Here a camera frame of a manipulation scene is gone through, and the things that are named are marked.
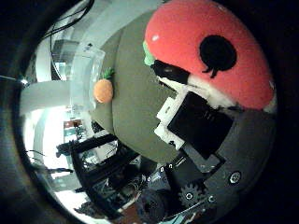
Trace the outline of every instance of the metal gear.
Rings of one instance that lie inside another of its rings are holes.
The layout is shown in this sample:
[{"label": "metal gear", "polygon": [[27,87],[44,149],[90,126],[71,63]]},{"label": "metal gear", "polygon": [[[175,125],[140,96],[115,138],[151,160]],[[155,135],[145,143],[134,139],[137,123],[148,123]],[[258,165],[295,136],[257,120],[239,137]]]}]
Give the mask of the metal gear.
[{"label": "metal gear", "polygon": [[181,201],[181,204],[186,208],[192,207],[195,204],[201,202],[205,199],[203,192],[198,188],[197,185],[185,185],[180,189],[178,194],[178,199]]}]

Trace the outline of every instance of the wire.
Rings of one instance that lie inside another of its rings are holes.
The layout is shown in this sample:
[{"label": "wire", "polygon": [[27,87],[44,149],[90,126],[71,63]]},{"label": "wire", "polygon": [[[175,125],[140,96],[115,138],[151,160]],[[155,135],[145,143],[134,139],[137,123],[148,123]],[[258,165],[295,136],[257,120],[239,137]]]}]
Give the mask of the wire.
[{"label": "wire", "polygon": [[26,150],[26,152],[30,152],[30,151],[36,152],[36,153],[39,154],[39,155],[42,155],[42,156],[44,156],[44,157],[47,157],[45,154],[43,154],[43,153],[41,153],[41,152],[39,152],[39,151],[36,151],[36,150]]},{"label": "wire", "polygon": [[56,67],[55,61],[54,61],[54,57],[53,57],[53,51],[52,51],[52,35],[50,35],[50,61],[53,65],[53,68],[55,69],[55,72],[57,74],[57,76],[59,77],[60,80],[62,80],[62,76],[60,75],[60,72],[58,70],[58,68]]},{"label": "wire", "polygon": [[35,160],[35,161],[39,161],[41,164],[43,164],[44,165],[44,162],[42,161],[42,160],[39,160],[39,159],[37,159],[37,158],[34,158],[34,157],[30,157],[30,156],[28,156],[30,159],[33,159],[33,160]]},{"label": "wire", "polygon": [[67,29],[67,28],[69,28],[69,27],[75,25],[77,22],[79,22],[80,20],[82,20],[82,19],[85,17],[85,15],[92,9],[93,4],[94,4],[94,0],[90,0],[89,3],[87,4],[87,6],[86,6],[85,8],[82,9],[82,11],[84,10],[84,13],[83,13],[79,18],[74,19],[73,21],[71,21],[71,22],[68,23],[67,25],[64,25],[64,26],[59,27],[59,28],[56,28],[56,29],[52,29],[50,32],[45,33],[43,39],[46,39],[46,38],[50,37],[51,35],[55,35],[55,34],[61,32],[62,30],[65,30],[65,29]]}]

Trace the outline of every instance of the white light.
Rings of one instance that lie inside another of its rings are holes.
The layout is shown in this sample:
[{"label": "white light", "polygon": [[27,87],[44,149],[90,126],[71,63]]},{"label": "white light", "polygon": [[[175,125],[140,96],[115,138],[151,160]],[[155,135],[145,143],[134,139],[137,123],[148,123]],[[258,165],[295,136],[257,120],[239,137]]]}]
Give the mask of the white light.
[{"label": "white light", "polygon": [[27,85],[29,82],[28,82],[25,78],[23,78],[23,79],[21,80],[21,83],[25,86],[25,85]]}]

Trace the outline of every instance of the screw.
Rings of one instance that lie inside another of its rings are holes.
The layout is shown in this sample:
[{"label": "screw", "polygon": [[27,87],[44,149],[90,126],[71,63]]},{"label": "screw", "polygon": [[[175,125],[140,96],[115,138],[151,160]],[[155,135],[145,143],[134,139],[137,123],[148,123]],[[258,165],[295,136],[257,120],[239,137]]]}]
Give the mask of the screw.
[{"label": "screw", "polygon": [[191,193],[187,193],[186,194],[186,199],[187,200],[190,200],[190,199],[192,199],[193,198],[193,195],[191,194]]},{"label": "screw", "polygon": [[231,184],[237,184],[241,179],[241,173],[240,172],[234,172],[231,176],[230,176],[230,183]]},{"label": "screw", "polygon": [[207,199],[210,203],[214,203],[215,202],[215,198],[213,195],[210,195]]}]

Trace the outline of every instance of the ladybug black spot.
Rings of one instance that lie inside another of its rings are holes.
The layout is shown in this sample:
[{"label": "ladybug black spot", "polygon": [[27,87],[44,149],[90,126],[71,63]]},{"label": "ladybug black spot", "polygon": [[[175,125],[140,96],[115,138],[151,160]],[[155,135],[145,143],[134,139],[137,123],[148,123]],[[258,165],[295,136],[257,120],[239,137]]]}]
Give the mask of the ladybug black spot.
[{"label": "ladybug black spot", "polygon": [[200,44],[200,57],[206,64],[207,70],[203,73],[213,71],[211,78],[218,71],[231,69],[236,63],[236,51],[230,41],[220,35],[210,35]]}]

